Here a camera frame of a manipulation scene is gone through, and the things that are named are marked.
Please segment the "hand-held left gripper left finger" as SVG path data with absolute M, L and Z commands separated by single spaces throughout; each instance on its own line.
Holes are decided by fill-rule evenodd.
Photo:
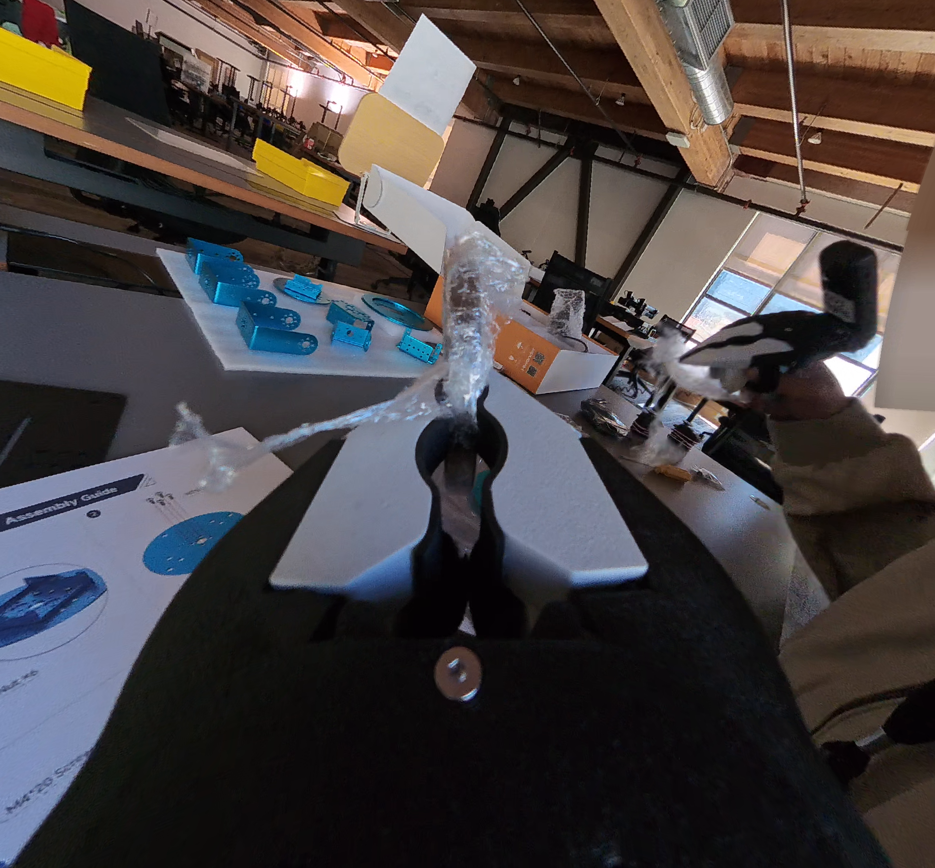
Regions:
M 437 416 L 350 432 L 270 585 L 377 605 L 407 635 L 457 630 L 466 613 L 466 562 L 442 527 L 433 480 L 455 426 Z

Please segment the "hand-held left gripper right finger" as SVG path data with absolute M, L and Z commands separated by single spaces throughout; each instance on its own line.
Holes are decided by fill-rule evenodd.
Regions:
M 577 430 L 497 372 L 477 418 L 477 450 L 489 468 L 469 558 L 478 636 L 524 636 L 572 591 L 646 575 L 647 560 Z

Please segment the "torn plastic wrap piece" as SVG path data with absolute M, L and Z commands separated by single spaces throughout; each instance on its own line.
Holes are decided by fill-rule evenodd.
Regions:
M 697 396 L 697 403 L 685 418 L 689 414 L 696 414 L 695 430 L 698 432 L 701 432 L 705 425 L 700 414 L 703 408 L 709 403 L 719 405 L 731 398 L 731 395 L 719 394 L 719 385 L 711 379 L 708 366 L 682 361 L 681 357 L 685 352 L 684 339 L 675 332 L 661 335 L 651 350 L 650 371 L 655 375 L 661 374 L 664 382 L 657 400 L 657 425 L 650 438 L 644 442 L 642 460 L 645 464 L 676 464 L 689 450 L 671 441 L 669 433 L 672 427 L 666 426 L 662 418 L 662 412 L 679 390 Z

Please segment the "person's right forearm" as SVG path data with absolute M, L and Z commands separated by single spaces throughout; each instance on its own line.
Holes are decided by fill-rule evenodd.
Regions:
M 787 523 L 830 600 L 911 554 L 933 563 L 933 484 L 911 439 L 854 398 L 768 429 Z

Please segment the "person's right hand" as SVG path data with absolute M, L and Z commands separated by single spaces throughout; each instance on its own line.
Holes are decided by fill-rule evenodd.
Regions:
M 754 393 L 746 407 L 774 421 L 815 421 L 834 417 L 850 400 L 835 374 L 817 361 L 783 374 L 773 391 Z

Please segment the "orange cardboard box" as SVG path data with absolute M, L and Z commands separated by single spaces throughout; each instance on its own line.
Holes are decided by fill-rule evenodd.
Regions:
M 547 315 L 522 300 L 530 262 L 465 208 L 379 166 L 364 175 L 358 204 L 439 274 L 428 309 L 444 332 L 481 298 L 495 321 L 495 360 L 531 394 L 597 388 L 612 370 L 607 348 L 549 334 Z

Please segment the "bubble wrap packing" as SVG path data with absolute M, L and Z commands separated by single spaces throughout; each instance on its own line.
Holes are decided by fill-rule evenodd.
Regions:
M 549 312 L 548 332 L 568 340 L 580 340 L 586 309 L 583 290 L 556 288 Z

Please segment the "group of blue metal brackets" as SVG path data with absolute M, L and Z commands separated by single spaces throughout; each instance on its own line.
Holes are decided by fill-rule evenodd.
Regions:
M 250 350 L 305 357 L 319 347 L 315 334 L 301 331 L 299 312 L 281 305 L 279 297 L 326 308 L 332 343 L 364 351 L 371 346 L 373 317 L 351 302 L 326 297 L 317 280 L 277 277 L 264 288 L 238 250 L 200 239 L 188 239 L 185 258 L 208 304 L 234 312 L 234 326 Z

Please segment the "white foam sheet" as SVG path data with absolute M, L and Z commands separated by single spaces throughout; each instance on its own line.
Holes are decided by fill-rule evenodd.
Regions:
M 210 300 L 185 255 L 167 248 L 158 248 L 156 254 L 225 371 L 414 380 L 429 369 L 428 364 L 398 349 L 404 328 L 378 314 L 373 315 L 375 325 L 368 350 L 332 341 L 333 324 L 326 319 L 328 307 L 283 295 L 274 287 L 274 280 L 281 274 L 263 267 L 255 268 L 261 290 L 275 294 L 278 308 L 296 312 L 300 317 L 298 332 L 314 335 L 319 345 L 314 353 L 306 356 L 248 348 L 236 325 L 237 309 Z

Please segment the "assembly manual booklet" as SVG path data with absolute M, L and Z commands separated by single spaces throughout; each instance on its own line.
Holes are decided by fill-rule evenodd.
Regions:
M 201 487 L 198 443 L 2 488 L 1 858 L 87 761 L 144 643 L 220 539 L 292 470 Z

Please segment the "stack of yellow boxes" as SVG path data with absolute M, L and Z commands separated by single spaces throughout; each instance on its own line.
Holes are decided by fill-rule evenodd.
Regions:
M 251 156 L 258 175 L 327 206 L 340 206 L 351 185 L 312 161 L 298 159 L 262 139 L 254 142 Z

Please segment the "yellow and white panel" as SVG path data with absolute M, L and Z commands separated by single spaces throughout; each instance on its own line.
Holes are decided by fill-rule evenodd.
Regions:
M 429 18 L 419 17 L 380 89 L 358 103 L 338 150 L 341 167 L 362 175 L 379 166 L 426 184 L 475 71 Z

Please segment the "wooden-edged table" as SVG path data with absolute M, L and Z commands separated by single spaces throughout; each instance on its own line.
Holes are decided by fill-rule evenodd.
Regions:
M 3 84 L 2 168 L 100 199 L 194 224 L 202 231 L 253 239 L 358 266 L 366 245 L 403 255 L 352 211 L 330 211 L 262 183 L 245 168 L 216 160 L 221 151 L 192 142 L 177 148 L 155 123 L 88 98 L 81 112 Z

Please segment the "black board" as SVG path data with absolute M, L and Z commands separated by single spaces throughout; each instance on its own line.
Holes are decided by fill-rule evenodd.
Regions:
M 128 113 L 170 127 L 156 44 L 131 33 L 75 0 L 64 0 L 73 55 L 92 72 L 89 93 Z

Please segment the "yellow box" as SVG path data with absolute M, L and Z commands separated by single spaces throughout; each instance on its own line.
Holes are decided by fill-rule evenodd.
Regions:
M 92 68 L 58 47 L 1 30 L 1 82 L 81 112 Z

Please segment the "small blue U bracket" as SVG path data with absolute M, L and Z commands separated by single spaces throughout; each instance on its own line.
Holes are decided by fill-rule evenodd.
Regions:
M 440 358 L 443 345 L 442 343 L 431 343 L 418 338 L 413 334 L 411 328 L 406 328 L 396 348 L 410 358 L 432 365 Z

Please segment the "black metal base plate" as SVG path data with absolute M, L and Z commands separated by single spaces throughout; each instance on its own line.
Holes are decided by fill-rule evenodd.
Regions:
M 1 382 L 1 487 L 104 462 L 126 397 L 77 388 Z

